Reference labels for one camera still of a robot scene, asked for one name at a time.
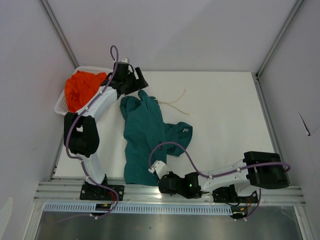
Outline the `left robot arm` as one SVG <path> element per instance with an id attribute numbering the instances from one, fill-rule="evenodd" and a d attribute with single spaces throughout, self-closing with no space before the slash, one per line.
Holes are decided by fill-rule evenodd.
<path id="1" fill-rule="evenodd" d="M 97 122 L 120 96 L 148 87 L 139 67 L 115 62 L 111 72 L 97 74 L 78 70 L 67 80 L 64 94 L 68 112 L 64 116 L 64 146 L 71 159 L 78 159 L 92 184 L 91 194 L 97 200 L 108 196 L 102 184 L 103 172 L 97 150 L 100 144 Z"/>

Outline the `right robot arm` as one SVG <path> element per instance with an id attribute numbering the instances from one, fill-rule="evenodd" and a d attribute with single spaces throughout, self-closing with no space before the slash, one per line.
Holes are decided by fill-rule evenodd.
<path id="1" fill-rule="evenodd" d="M 195 171 L 180 177 L 163 161 L 155 161 L 149 172 L 155 172 L 162 194 L 199 199 L 204 193 L 230 187 L 228 196 L 234 202 L 250 196 L 258 189 L 278 190 L 290 186 L 290 165 L 277 153 L 249 151 L 244 158 L 218 170 Z"/>

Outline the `green shorts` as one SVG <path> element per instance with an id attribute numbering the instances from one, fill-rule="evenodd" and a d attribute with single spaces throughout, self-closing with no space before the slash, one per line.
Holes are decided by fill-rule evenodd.
<path id="1" fill-rule="evenodd" d="M 126 140 L 124 180 L 127 184 L 157 186 L 158 177 L 148 169 L 156 160 L 179 157 L 189 146 L 193 127 L 186 122 L 165 123 L 155 97 L 144 90 L 120 101 Z"/>

